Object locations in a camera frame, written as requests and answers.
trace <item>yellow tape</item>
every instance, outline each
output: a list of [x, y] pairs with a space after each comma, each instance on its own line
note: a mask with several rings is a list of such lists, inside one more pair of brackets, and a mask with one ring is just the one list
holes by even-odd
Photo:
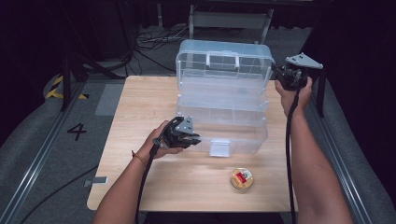
[[[64, 76], [59, 75], [55, 81], [53, 82], [49, 93], [47, 93], [46, 98], [59, 98], [59, 99], [63, 99], [64, 95], [62, 93], [57, 93], [56, 89], [59, 87], [59, 84], [64, 80]], [[90, 98], [89, 94], [81, 94], [78, 99], [80, 100], [88, 100], [88, 98]]]

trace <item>handheld controller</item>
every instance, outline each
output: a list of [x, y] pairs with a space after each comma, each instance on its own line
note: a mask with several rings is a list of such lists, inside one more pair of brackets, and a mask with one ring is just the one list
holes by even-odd
[[303, 53], [287, 57], [286, 64], [283, 66], [272, 65], [276, 79], [280, 81], [286, 91], [296, 91], [297, 88], [305, 87], [310, 68], [322, 69], [323, 65]]

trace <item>person's arm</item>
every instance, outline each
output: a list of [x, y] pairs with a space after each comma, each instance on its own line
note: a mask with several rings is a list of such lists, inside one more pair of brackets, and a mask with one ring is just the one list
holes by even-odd
[[[352, 223], [337, 176], [318, 146], [304, 109], [311, 95], [312, 79], [299, 94], [299, 105], [291, 119], [291, 176], [299, 208], [298, 223]], [[281, 95], [285, 115], [295, 91], [285, 91], [279, 81], [276, 90]]]
[[[149, 161], [149, 151], [151, 150], [152, 139], [158, 137], [168, 121], [153, 130], [146, 139], [143, 146], [136, 152], [143, 160]], [[183, 148], [175, 147], [170, 149], [160, 148], [155, 156], [158, 159], [165, 154], [177, 154]], [[103, 200], [100, 202], [93, 223], [134, 223], [134, 215], [137, 207], [137, 199], [142, 182], [142, 176], [146, 165], [134, 157], [116, 180]]]

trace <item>metal rod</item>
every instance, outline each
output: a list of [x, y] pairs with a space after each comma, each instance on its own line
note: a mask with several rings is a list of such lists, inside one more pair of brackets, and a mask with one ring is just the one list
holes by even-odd
[[67, 115], [71, 111], [71, 108], [73, 107], [75, 101], [81, 95], [84, 86], [85, 83], [83, 82], [77, 83], [72, 94], [72, 100], [70, 102], [70, 105], [66, 108], [64, 112], [61, 111], [56, 120], [54, 121], [52, 127], [50, 128], [49, 134], [47, 135], [47, 138], [45, 139], [41, 148], [38, 150], [35, 159], [33, 160], [30, 167], [27, 169], [20, 185], [12, 196], [12, 199], [9, 201], [6, 210], [0, 217], [0, 224], [13, 223], [14, 218], [20, 211], [23, 202], [25, 201], [33, 184], [35, 183], [38, 175], [40, 174], [40, 171], [43, 168], [47, 157], [52, 151], [53, 144], [55, 143], [59, 135], [59, 131], [61, 130]]

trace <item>cable on floor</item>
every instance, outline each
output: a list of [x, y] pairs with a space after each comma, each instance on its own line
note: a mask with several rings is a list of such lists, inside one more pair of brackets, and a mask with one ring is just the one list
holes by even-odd
[[73, 178], [72, 180], [70, 180], [69, 182], [67, 182], [66, 184], [64, 184], [63, 186], [61, 186], [60, 188], [56, 189], [55, 191], [53, 191], [50, 195], [48, 195], [47, 197], [45, 197], [43, 200], [41, 200], [40, 203], [38, 203], [34, 208], [32, 208], [30, 210], [30, 212], [22, 219], [22, 221], [20, 222], [20, 224], [24, 223], [27, 218], [33, 214], [33, 212], [41, 205], [43, 204], [46, 200], [48, 200], [50, 197], [52, 197], [54, 194], [56, 194], [57, 192], [61, 191], [62, 189], [66, 188], [67, 186], [69, 186], [70, 184], [74, 183], [75, 181], [77, 181], [78, 179], [82, 178], [84, 175], [87, 175], [88, 173], [90, 173], [91, 171], [95, 170], [96, 168], [98, 168], [99, 165], [95, 165], [93, 166], [90, 170], [84, 172], [83, 174]]

